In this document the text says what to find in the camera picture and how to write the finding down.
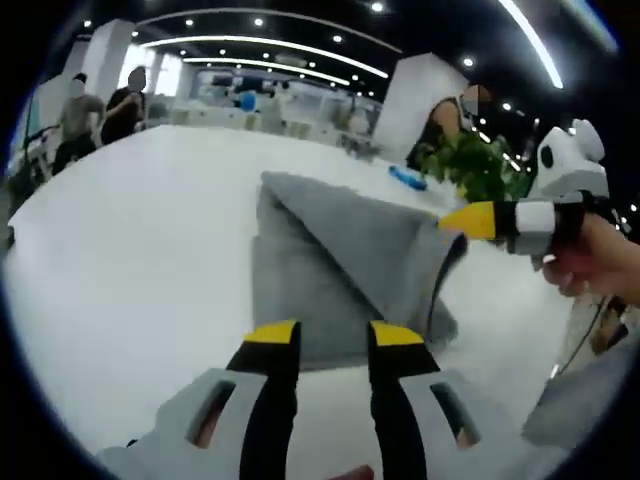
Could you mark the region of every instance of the gray towel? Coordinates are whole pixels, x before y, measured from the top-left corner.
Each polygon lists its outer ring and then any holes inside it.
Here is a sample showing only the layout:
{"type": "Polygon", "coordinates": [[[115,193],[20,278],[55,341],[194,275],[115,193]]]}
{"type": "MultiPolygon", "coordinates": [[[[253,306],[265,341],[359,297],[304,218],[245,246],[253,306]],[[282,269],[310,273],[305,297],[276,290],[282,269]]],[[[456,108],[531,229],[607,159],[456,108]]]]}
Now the gray towel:
{"type": "Polygon", "coordinates": [[[371,320],[444,348],[457,324],[437,293],[466,239],[425,212],[283,173],[262,175],[253,242],[256,326],[302,322],[301,369],[366,363],[371,320]]]}

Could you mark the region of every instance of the window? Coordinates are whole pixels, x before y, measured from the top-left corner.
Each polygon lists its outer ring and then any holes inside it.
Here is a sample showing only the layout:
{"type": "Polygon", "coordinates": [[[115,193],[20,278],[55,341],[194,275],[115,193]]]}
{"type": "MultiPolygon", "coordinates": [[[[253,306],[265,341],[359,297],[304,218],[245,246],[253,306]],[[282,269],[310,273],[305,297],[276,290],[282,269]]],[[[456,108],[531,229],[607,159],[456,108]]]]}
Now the window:
{"type": "Polygon", "coordinates": [[[147,71],[147,82],[151,76],[151,66],[156,58],[156,52],[150,48],[143,48],[140,45],[131,44],[127,49],[124,57],[122,70],[120,70],[120,79],[118,80],[118,88],[126,87],[129,83],[129,74],[136,67],[144,67],[147,71]]]}
{"type": "Polygon", "coordinates": [[[158,75],[158,83],[155,91],[156,95],[175,97],[178,93],[181,72],[182,60],[180,58],[174,57],[173,55],[165,55],[162,57],[160,74],[158,75]]]}

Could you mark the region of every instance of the white pillar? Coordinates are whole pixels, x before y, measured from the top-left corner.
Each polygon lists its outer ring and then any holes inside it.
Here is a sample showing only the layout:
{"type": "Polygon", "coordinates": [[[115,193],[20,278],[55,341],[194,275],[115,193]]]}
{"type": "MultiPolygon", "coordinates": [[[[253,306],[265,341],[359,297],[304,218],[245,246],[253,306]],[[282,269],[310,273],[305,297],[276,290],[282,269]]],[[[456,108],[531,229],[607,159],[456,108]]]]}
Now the white pillar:
{"type": "Polygon", "coordinates": [[[64,64],[63,75],[73,77],[74,75],[82,72],[82,66],[84,59],[87,56],[87,50],[89,49],[89,42],[85,40],[78,40],[73,43],[71,52],[67,57],[67,61],[64,64]]]}
{"type": "Polygon", "coordinates": [[[162,67],[162,59],[164,55],[156,52],[156,56],[153,58],[153,65],[151,65],[151,71],[149,72],[149,78],[147,79],[147,93],[153,95],[156,93],[156,87],[158,86],[158,77],[160,76],[160,67],[162,67]]]}
{"type": "Polygon", "coordinates": [[[186,101],[189,99],[195,75],[196,69],[193,65],[189,65],[188,63],[182,64],[180,82],[178,83],[178,91],[176,92],[176,100],[186,101]]]}
{"type": "Polygon", "coordinates": [[[135,25],[113,20],[99,27],[93,34],[84,59],[82,71],[87,74],[87,92],[108,102],[118,87],[120,71],[135,25]]]}
{"type": "Polygon", "coordinates": [[[404,165],[431,110],[445,98],[461,95],[468,84],[460,72],[431,53],[400,60],[373,134],[382,157],[404,165]]]}

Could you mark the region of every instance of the cable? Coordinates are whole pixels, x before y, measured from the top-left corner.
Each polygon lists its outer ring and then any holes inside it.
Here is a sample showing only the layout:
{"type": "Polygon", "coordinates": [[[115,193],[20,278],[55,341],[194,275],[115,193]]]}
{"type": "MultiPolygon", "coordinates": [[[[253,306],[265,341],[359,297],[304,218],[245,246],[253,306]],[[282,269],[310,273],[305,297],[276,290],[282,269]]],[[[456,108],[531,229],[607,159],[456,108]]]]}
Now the cable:
{"type": "Polygon", "coordinates": [[[575,351],[569,357],[569,360],[567,360],[567,362],[565,362],[564,366],[558,371],[556,376],[562,375],[564,373],[564,371],[569,367],[569,365],[571,365],[571,362],[573,362],[573,360],[575,360],[576,355],[578,355],[578,352],[580,351],[580,349],[584,345],[584,342],[586,342],[587,338],[589,338],[589,334],[591,333],[591,330],[593,329],[593,326],[596,324],[596,321],[598,320],[598,317],[600,316],[600,313],[602,312],[602,307],[604,307],[604,304],[606,303],[606,300],[607,300],[607,297],[604,297],[600,301],[600,305],[598,305],[598,311],[596,312],[595,316],[593,317],[593,320],[591,321],[591,325],[589,325],[589,328],[587,329],[587,332],[584,334],[584,336],[580,340],[580,343],[578,344],[578,347],[575,349],[575,351]]]}

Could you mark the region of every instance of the ceiling light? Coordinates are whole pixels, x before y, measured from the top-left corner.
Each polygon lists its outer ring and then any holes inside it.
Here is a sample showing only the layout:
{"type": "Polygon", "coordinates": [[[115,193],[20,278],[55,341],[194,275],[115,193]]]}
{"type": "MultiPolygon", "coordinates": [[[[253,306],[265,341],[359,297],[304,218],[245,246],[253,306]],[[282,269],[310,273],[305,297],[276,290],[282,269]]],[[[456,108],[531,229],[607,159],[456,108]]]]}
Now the ceiling light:
{"type": "Polygon", "coordinates": [[[478,131],[478,135],[485,143],[491,143],[491,139],[487,137],[484,133],[478,131]]]}
{"type": "Polygon", "coordinates": [[[309,76],[309,77],[317,77],[317,78],[322,78],[323,80],[327,80],[329,82],[336,82],[339,83],[340,85],[345,85],[348,86],[350,85],[350,82],[348,80],[344,80],[342,78],[338,78],[338,77],[333,77],[331,75],[327,75],[325,73],[320,73],[317,70],[307,70],[305,68],[300,68],[300,67],[292,67],[290,65],[282,65],[280,63],[273,63],[273,62],[264,62],[262,60],[250,60],[250,59],[244,59],[244,58],[227,58],[227,57],[217,57],[217,58],[186,58],[185,63],[207,63],[207,62],[212,62],[212,63],[242,63],[243,65],[254,65],[256,67],[271,67],[271,68],[277,68],[279,70],[286,70],[288,72],[294,72],[294,73],[304,73],[305,75],[309,76]]]}
{"type": "Polygon", "coordinates": [[[293,42],[285,42],[283,40],[273,40],[270,38],[260,38],[260,37],[245,37],[238,35],[201,35],[194,37],[178,37],[178,38],[166,38],[163,40],[156,40],[154,42],[148,42],[140,45],[145,48],[159,47],[161,45],[171,45],[175,43],[192,43],[192,42],[247,42],[247,43],[260,43],[263,45],[272,45],[277,47],[291,48],[294,50],[301,50],[303,52],[309,52],[316,55],[322,55],[323,57],[332,58],[339,62],[346,63],[348,65],[352,65],[357,68],[361,68],[362,70],[366,70],[368,72],[373,73],[382,78],[389,78],[389,75],[382,70],[378,70],[370,65],[366,65],[362,62],[358,62],[357,60],[353,60],[352,58],[345,57],[343,55],[338,55],[337,53],[328,52],[326,50],[320,50],[319,48],[309,47],[307,45],[301,45],[299,43],[293,42]]]}
{"type": "Polygon", "coordinates": [[[516,23],[520,26],[520,29],[524,32],[529,43],[538,54],[538,58],[544,65],[544,68],[547,70],[547,74],[549,78],[551,78],[551,83],[553,86],[562,89],[564,85],[562,83],[562,79],[560,78],[560,73],[558,73],[558,69],[556,68],[553,60],[551,59],[551,55],[547,51],[546,47],[540,40],[540,37],[533,29],[529,20],[524,16],[524,14],[520,11],[520,9],[516,6],[513,0],[498,0],[500,4],[505,8],[507,12],[513,17],[516,23]]]}

